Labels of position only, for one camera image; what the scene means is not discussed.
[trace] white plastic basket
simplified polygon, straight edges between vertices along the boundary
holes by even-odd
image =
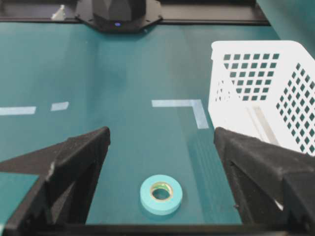
[[[294,41],[212,44],[214,127],[315,155],[315,60]]]

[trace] basket grid holes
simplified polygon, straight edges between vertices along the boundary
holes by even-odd
[[[276,105],[303,153],[315,151],[315,81],[297,64]]]
[[[224,66],[243,101],[266,100],[279,56],[279,53],[224,55]],[[230,96],[225,94],[221,81],[218,83],[216,101],[227,99]]]

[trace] white tape marking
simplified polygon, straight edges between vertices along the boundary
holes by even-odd
[[[36,107],[0,107],[0,116],[34,115]]]
[[[53,103],[51,104],[51,109],[50,111],[55,112],[55,111],[63,111],[67,110],[69,106],[69,102],[58,102],[58,103]]]
[[[0,224],[0,236],[2,235],[3,229],[4,229],[4,225]]]
[[[153,107],[192,107],[198,129],[208,129],[206,114],[198,100],[152,100]]]

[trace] roll of tape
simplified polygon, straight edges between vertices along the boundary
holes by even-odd
[[[177,210],[183,198],[181,185],[172,177],[155,175],[140,188],[142,206],[155,215],[168,215]]]

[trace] tape roll center hole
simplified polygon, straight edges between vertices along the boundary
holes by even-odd
[[[173,196],[173,189],[168,183],[157,182],[152,185],[150,193],[154,200],[163,202]]]

